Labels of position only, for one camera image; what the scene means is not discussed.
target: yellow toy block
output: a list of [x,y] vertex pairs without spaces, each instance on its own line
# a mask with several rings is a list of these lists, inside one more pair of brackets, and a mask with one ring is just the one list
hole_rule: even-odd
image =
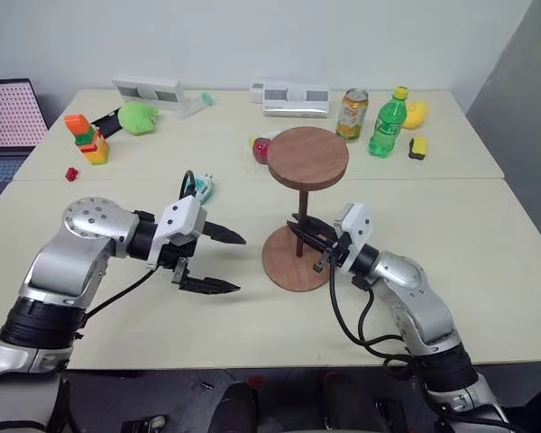
[[99,131],[96,131],[95,139],[93,140],[96,150],[92,152],[82,152],[84,157],[92,165],[102,165],[108,162],[108,153],[110,148],[105,140],[105,137]]

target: white wall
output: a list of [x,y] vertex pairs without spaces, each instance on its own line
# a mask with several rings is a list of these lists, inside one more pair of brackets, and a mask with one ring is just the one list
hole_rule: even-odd
[[474,100],[530,0],[0,0],[0,78],[32,80],[52,118],[117,72],[246,88],[449,88]]

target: floor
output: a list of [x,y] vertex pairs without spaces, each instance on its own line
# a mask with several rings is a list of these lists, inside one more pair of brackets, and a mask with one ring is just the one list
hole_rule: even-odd
[[[522,406],[541,391],[541,363],[478,366],[506,407]],[[123,421],[170,416],[165,433],[206,432],[226,387],[251,378],[260,385],[259,433],[322,428],[317,409],[326,372],[350,374],[374,398],[400,399],[412,433],[433,431],[435,416],[413,382],[390,378],[380,368],[348,367],[145,372],[68,371],[72,410],[82,433],[120,431]]]

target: orange toy block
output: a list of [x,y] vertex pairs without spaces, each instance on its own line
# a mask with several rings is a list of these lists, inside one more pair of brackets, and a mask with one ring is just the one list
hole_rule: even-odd
[[64,124],[74,134],[87,134],[90,131],[90,123],[83,115],[65,115]]
[[100,131],[96,131],[95,139],[91,145],[96,147],[96,149],[92,152],[82,151],[82,147],[86,146],[82,146],[80,148],[85,158],[90,161],[92,165],[106,164],[108,162],[108,153],[110,152],[110,148],[108,147],[105,137],[102,136]]

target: green toy block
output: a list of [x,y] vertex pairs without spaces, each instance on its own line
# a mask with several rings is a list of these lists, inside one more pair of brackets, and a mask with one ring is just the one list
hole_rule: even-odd
[[86,146],[92,143],[94,138],[94,128],[90,126],[90,130],[86,134],[79,134],[74,136],[74,144],[76,146]]

